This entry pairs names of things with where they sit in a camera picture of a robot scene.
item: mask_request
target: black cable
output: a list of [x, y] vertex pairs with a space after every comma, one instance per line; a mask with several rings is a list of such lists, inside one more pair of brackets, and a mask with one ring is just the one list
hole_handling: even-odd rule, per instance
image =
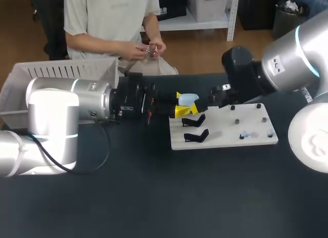
[[28, 136], [30, 137], [34, 143], [42, 150], [42, 152], [47, 156], [47, 158], [53, 163], [55, 164], [58, 168], [66, 171], [67, 173], [70, 173], [70, 174], [74, 174], [74, 175], [90, 175], [90, 174], [93, 174], [94, 172], [98, 171], [100, 168], [103, 167], [103, 165], [105, 165], [105, 163], [107, 162], [108, 158], [109, 158], [109, 155], [110, 155], [110, 136], [109, 134], [106, 132], [106, 130], [104, 129], [104, 127], [98, 122], [96, 121], [95, 122], [99, 127], [100, 129], [102, 130], [102, 132], [105, 134], [106, 138], [107, 138], [107, 141], [108, 141], [108, 153], [105, 157], [105, 159], [103, 160], [103, 162], [97, 166], [96, 168], [92, 169], [92, 170], [89, 170], [89, 171], [78, 171], [78, 170], [74, 170], [74, 169], [68, 169], [66, 167], [64, 167], [63, 165], [61, 165], [60, 163], [58, 163], [49, 153], [48, 151], [42, 146], [42, 144], [40, 143], [40, 141], [35, 137], [33, 136], [32, 133], [30, 133], [29, 131], [15, 131], [13, 130], [13, 132], [16, 132], [17, 134], [20, 134], [20, 135], [23, 135], [23, 136]]

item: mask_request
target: white plastic basket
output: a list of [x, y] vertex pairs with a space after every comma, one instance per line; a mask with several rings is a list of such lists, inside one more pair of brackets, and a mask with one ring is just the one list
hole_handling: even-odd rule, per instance
[[115, 88], [118, 84], [117, 67], [115, 57], [18, 63], [2, 87], [0, 117], [11, 129], [28, 127], [25, 93], [30, 81], [36, 77], [106, 80]]
[[222, 20], [228, 0], [188, 0], [188, 8], [197, 22]]

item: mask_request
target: black bracket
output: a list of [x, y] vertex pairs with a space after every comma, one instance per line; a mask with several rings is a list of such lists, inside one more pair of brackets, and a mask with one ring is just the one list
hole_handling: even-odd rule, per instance
[[199, 142], [202, 143], [205, 141], [205, 139], [209, 136], [210, 132], [209, 129], [206, 129], [203, 131], [203, 133], [199, 135], [193, 135], [193, 134], [185, 134], [184, 139], [186, 142]]
[[205, 114], [201, 115], [198, 120], [192, 119], [182, 119], [183, 127], [191, 126], [191, 127], [200, 127], [206, 119]]

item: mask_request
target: black table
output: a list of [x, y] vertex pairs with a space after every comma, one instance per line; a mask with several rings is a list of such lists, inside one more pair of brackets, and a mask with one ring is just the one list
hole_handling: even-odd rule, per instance
[[[157, 78], [157, 89], [203, 96], [224, 75]], [[111, 125], [111, 157], [92, 176], [0, 179], [0, 237], [326, 237], [328, 175], [304, 166], [287, 140], [300, 93], [261, 100], [274, 146], [174, 152], [168, 120]], [[78, 167], [106, 153], [95, 125], [79, 131]]]

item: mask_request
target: black bin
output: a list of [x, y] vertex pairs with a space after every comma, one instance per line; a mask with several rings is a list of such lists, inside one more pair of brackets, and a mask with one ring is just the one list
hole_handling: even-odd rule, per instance
[[159, 0], [158, 20], [172, 19], [187, 15], [187, 0]]
[[238, 16], [244, 30], [272, 29], [280, 0], [239, 0]]
[[[296, 3], [298, 11], [286, 7], [286, 2]], [[276, 5], [276, 16], [273, 24], [272, 37], [274, 40], [281, 38], [296, 27], [302, 24], [308, 15], [310, 8], [305, 3], [296, 2], [294, 0], [281, 0]]]

